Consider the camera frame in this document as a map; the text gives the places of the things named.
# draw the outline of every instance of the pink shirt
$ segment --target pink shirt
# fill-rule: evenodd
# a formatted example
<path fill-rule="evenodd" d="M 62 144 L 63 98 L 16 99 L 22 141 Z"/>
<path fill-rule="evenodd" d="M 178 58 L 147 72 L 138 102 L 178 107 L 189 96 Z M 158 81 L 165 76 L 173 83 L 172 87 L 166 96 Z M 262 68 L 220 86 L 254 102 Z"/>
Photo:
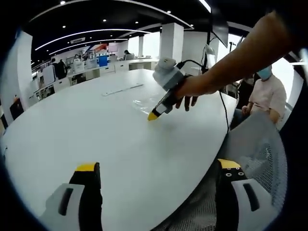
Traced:
<path fill-rule="evenodd" d="M 269 111 L 274 109 L 282 119 L 286 98 L 284 86 L 277 77 L 272 75 L 266 81 L 258 79 L 249 98 L 249 102 L 254 103 L 251 113 L 258 110 Z"/>

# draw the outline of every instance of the black ceiling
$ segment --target black ceiling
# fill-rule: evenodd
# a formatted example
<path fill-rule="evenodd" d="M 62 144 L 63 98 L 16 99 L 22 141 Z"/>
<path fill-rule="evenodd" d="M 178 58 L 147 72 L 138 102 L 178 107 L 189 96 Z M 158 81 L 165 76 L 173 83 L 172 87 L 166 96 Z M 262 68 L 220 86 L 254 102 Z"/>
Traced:
<path fill-rule="evenodd" d="M 62 36 L 82 31 L 97 29 L 138 29 L 153 24 L 166 24 L 177 22 L 184 28 L 186 24 L 159 11 L 141 5 L 116 0 L 67 0 L 66 4 L 55 7 L 61 0 L 27 1 L 27 14 L 24 16 L 23 30 L 33 36 L 32 60 L 46 61 L 50 59 L 49 53 L 69 46 L 68 42 L 86 37 L 85 42 L 91 40 L 115 39 L 127 32 L 104 31 L 76 35 L 51 43 L 38 51 L 35 48 Z M 207 31 L 210 14 L 199 0 L 137 0 L 138 2 L 154 6 L 193 24 L 195 31 Z M 246 26 L 253 26 L 264 15 L 265 8 L 255 0 L 207 0 L 209 4 L 216 4 L 227 21 L 236 22 Z M 55 7 L 49 12 L 30 21 L 36 15 Z M 159 26 L 147 31 L 159 31 Z"/>

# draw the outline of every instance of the human hand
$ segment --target human hand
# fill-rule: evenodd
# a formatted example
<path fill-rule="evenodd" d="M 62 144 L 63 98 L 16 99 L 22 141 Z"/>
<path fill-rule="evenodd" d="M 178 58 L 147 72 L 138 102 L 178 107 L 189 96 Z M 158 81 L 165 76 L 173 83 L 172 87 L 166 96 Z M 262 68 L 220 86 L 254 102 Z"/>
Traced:
<path fill-rule="evenodd" d="M 185 96 L 185 101 L 184 101 L 184 107 L 185 107 L 185 111 L 189 111 L 189 105 L 190 105 L 190 101 L 191 101 L 191 97 L 190 96 Z M 192 97 L 192 104 L 191 106 L 195 106 L 196 102 L 197 102 L 198 96 L 193 96 Z M 183 97 L 179 99 L 179 101 L 177 102 L 177 104 L 175 105 L 176 109 L 179 109 L 181 106 L 181 103 L 183 101 Z"/>
<path fill-rule="evenodd" d="M 195 106 L 198 96 L 211 93 L 207 90 L 207 81 L 205 76 L 190 76 L 185 79 L 184 83 L 176 90 L 175 95 L 179 99 L 176 108 L 179 109 L 180 105 L 185 98 L 185 110 L 189 111 L 190 104 Z"/>
<path fill-rule="evenodd" d="M 246 116 L 249 113 L 250 113 L 249 107 L 248 106 L 243 106 L 242 107 L 242 114 Z"/>

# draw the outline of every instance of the white oval table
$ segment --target white oval table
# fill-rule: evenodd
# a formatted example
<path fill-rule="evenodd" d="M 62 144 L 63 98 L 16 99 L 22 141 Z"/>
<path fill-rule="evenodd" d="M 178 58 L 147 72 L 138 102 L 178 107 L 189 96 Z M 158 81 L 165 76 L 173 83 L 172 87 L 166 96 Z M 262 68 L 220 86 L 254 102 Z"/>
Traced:
<path fill-rule="evenodd" d="M 164 95 L 152 74 L 133 70 L 66 88 L 8 127 L 1 139 L 6 165 L 36 217 L 85 162 L 100 163 L 104 231 L 150 230 L 193 192 L 227 133 L 220 96 L 199 97 L 190 112 L 182 107 L 148 122 L 133 101 Z M 231 121 L 236 100 L 223 98 Z"/>

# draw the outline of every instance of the face mask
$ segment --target face mask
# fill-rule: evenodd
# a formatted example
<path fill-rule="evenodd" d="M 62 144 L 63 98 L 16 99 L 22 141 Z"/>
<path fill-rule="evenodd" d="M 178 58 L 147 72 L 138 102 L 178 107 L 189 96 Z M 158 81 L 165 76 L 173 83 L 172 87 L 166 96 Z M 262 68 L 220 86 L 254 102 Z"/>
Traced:
<path fill-rule="evenodd" d="M 272 75 L 270 67 L 268 66 L 267 68 L 259 71 L 258 75 L 263 81 L 269 79 L 269 77 Z"/>

